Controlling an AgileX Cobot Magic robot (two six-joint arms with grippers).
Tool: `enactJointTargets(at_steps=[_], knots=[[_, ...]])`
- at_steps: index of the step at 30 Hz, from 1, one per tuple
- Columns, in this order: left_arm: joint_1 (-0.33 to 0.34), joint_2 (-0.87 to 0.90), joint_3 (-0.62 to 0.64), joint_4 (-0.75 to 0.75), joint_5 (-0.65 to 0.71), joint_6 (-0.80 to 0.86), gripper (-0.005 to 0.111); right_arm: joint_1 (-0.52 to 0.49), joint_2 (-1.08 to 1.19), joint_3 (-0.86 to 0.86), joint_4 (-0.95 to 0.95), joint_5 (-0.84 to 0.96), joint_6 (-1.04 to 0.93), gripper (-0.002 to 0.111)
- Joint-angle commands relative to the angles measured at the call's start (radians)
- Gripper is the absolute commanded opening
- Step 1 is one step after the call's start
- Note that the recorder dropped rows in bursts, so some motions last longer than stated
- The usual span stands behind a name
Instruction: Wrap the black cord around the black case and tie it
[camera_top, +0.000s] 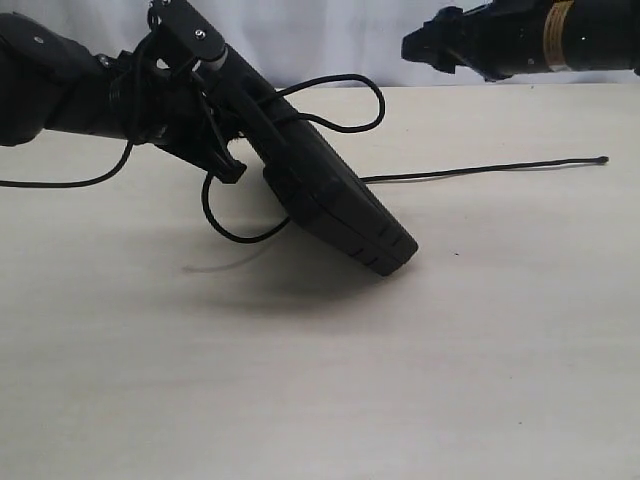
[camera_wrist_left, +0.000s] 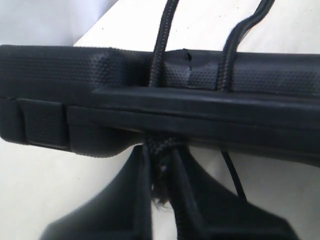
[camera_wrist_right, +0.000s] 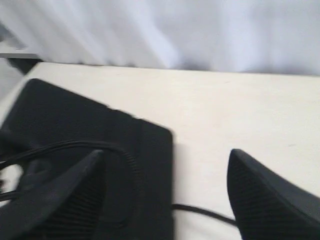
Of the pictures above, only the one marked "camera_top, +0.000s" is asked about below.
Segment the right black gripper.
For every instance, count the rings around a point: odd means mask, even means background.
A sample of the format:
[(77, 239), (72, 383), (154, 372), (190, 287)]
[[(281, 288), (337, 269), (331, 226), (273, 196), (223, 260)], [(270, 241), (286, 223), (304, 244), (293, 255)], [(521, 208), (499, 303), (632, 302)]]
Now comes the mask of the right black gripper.
[(442, 73), (468, 67), (488, 82), (546, 73), (546, 1), (491, 1), (471, 10), (444, 7), (401, 42), (401, 59)]

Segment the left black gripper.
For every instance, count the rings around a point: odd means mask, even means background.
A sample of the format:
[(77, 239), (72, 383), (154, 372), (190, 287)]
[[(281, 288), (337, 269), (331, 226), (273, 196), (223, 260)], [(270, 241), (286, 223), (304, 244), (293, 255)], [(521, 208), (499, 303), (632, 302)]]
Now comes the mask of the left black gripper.
[(245, 164), (228, 149), (215, 108), (194, 74), (177, 80), (149, 53), (122, 51), (113, 59), (108, 104), (124, 137), (160, 150), (235, 184)]

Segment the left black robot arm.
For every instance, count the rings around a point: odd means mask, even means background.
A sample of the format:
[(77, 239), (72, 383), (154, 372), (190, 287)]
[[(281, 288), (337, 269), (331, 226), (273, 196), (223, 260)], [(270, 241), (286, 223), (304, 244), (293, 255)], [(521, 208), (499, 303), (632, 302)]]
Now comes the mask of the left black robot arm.
[(109, 57), (25, 15), (2, 14), (2, 145), (28, 143), (44, 130), (152, 144), (237, 182), (246, 166), (229, 154), (191, 62), (161, 68), (166, 54), (159, 27), (133, 51)]

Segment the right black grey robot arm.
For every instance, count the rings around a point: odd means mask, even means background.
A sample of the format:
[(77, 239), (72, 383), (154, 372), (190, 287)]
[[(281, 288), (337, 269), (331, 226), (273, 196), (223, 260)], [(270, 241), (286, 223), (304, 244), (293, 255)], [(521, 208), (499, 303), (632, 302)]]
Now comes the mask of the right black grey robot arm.
[(486, 82), (560, 72), (639, 71), (639, 4), (619, 1), (488, 1), (446, 6), (401, 42), (400, 56)]

